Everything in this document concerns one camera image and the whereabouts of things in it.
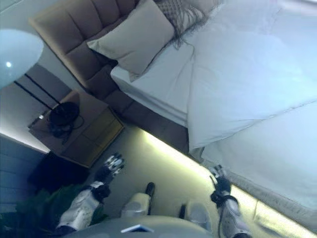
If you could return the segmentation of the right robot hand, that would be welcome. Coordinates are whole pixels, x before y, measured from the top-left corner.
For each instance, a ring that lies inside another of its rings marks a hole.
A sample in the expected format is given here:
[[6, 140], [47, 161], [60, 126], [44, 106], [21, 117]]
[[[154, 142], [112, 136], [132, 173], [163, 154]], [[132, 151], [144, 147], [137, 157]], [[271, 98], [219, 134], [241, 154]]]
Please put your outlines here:
[[209, 167], [211, 180], [214, 186], [213, 196], [220, 198], [231, 194], [231, 183], [225, 169], [221, 165]]

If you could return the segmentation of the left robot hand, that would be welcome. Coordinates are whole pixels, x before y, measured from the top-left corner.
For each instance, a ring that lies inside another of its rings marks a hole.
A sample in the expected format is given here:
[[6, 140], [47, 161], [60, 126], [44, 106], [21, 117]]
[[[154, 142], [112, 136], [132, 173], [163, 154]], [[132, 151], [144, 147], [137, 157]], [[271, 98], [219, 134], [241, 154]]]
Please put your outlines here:
[[115, 153], [105, 160], [95, 173], [94, 181], [110, 184], [124, 168], [124, 159], [121, 154]]

